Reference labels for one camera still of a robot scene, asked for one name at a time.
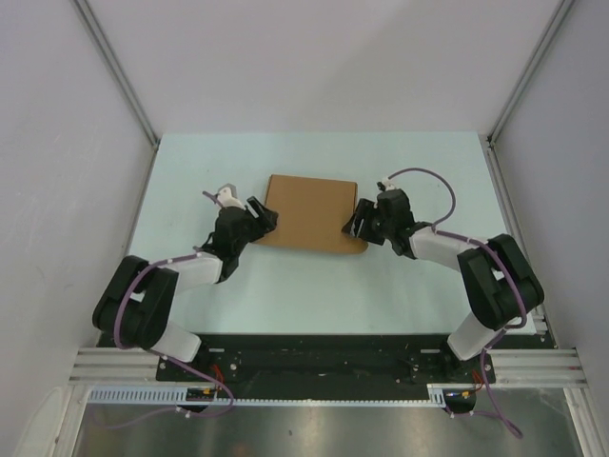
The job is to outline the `brown cardboard box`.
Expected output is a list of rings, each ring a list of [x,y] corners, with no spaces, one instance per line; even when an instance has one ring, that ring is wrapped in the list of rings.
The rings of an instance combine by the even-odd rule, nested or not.
[[[353,215],[355,182],[273,174],[265,206],[279,214],[277,227],[258,241],[262,246],[331,254],[362,254],[366,241],[342,228]]]

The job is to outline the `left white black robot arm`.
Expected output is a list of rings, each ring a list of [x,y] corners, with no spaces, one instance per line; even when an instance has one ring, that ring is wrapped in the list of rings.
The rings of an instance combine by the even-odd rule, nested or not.
[[[116,347],[140,348],[177,360],[187,379],[204,378],[209,356],[201,338],[170,321],[176,295],[226,281],[245,248],[274,231],[279,214],[255,197],[245,203],[218,199],[213,231],[192,253],[149,262],[123,258],[92,313],[92,324],[113,338]]]

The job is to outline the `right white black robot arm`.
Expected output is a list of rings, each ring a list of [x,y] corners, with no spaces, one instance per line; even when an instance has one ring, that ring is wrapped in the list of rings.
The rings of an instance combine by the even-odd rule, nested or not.
[[[473,370],[473,358],[511,328],[523,328],[528,313],[544,300],[539,279],[516,240],[508,234],[488,239],[439,230],[415,219],[406,193],[378,184],[374,201],[360,199],[342,233],[412,260],[432,262],[461,275],[470,312],[444,343],[441,375],[460,382]]]

